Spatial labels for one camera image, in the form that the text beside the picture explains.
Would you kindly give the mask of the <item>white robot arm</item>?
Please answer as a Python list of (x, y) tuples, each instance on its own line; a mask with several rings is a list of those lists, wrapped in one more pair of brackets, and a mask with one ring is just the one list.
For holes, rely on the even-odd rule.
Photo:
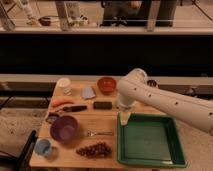
[(213, 102), (147, 84), (148, 76), (135, 68), (117, 82), (117, 103), (120, 109), (143, 102), (213, 136)]

